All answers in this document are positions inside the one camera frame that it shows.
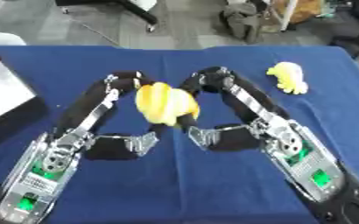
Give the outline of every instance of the cable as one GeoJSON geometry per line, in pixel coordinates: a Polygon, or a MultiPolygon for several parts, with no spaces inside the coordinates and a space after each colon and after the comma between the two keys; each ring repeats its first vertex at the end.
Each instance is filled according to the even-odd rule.
{"type": "Polygon", "coordinates": [[[103,37],[104,39],[106,39],[107,41],[109,41],[111,44],[113,44],[114,46],[121,47],[121,46],[118,44],[118,42],[116,42],[114,39],[109,38],[109,37],[108,37],[107,35],[105,35],[104,33],[102,33],[102,32],[100,32],[100,31],[97,31],[97,30],[91,28],[89,25],[84,24],[82,21],[77,20],[77,19],[74,19],[74,18],[71,18],[71,17],[69,17],[69,19],[70,19],[71,21],[75,22],[76,24],[81,25],[81,26],[87,28],[88,30],[90,30],[90,31],[92,31],[92,32],[94,32],[94,33],[100,35],[101,37],[103,37]]]}

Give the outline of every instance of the robotic hand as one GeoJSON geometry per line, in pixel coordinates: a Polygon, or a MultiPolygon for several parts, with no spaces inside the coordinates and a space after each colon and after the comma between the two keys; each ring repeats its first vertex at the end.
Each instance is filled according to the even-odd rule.
{"type": "Polygon", "coordinates": [[[194,73],[182,88],[194,96],[201,90],[220,93],[243,121],[200,129],[190,115],[182,116],[179,123],[197,145],[212,151],[258,147],[320,223],[359,224],[359,178],[266,94],[225,67],[194,73]]]}
{"type": "Polygon", "coordinates": [[[94,83],[60,118],[53,133],[32,141],[1,184],[0,219],[11,223],[40,223],[53,209],[67,182],[85,158],[126,160],[145,155],[162,128],[152,125],[143,136],[96,131],[116,111],[118,98],[153,83],[140,72],[110,74],[94,83]]]}

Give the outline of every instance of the yellow object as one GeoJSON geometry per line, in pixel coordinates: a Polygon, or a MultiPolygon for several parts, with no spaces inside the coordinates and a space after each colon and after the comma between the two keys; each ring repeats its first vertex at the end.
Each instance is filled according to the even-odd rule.
{"type": "Polygon", "coordinates": [[[278,78],[278,88],[281,88],[287,94],[305,94],[309,89],[308,85],[303,81],[302,68],[295,63],[277,63],[275,67],[268,69],[267,75],[275,75],[278,78]]]}
{"type": "Polygon", "coordinates": [[[192,114],[197,119],[200,107],[185,90],[172,88],[163,82],[145,85],[136,93],[136,106],[149,123],[174,126],[177,117],[192,114]]]}

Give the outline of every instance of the yellow flower-shaped toy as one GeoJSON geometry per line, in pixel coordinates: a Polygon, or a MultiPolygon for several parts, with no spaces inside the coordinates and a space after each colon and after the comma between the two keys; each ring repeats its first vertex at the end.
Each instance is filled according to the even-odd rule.
{"type": "Polygon", "coordinates": [[[309,89],[307,83],[304,82],[302,68],[295,63],[277,63],[275,67],[268,69],[267,75],[275,75],[278,78],[278,88],[287,94],[305,94],[309,89]]]}

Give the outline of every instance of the blue table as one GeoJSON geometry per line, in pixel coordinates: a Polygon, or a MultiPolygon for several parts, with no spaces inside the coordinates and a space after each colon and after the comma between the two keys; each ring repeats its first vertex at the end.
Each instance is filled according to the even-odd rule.
{"type": "MultiPolygon", "coordinates": [[[[359,175],[359,67],[333,47],[218,47],[203,51],[140,51],[104,46],[0,47],[4,62],[41,95],[50,114],[0,144],[0,183],[25,146],[47,131],[69,103],[112,71],[141,70],[178,86],[192,72],[226,66],[256,83],[308,126],[359,175]],[[310,91],[287,95],[265,71],[279,61],[302,65],[310,91]]],[[[102,132],[143,133],[148,124],[133,95],[102,132]]],[[[214,94],[200,99],[202,127],[238,122],[214,94]]],[[[128,162],[81,161],[48,220],[55,224],[315,223],[259,151],[213,153],[197,148],[178,130],[147,156],[128,162]]]]}

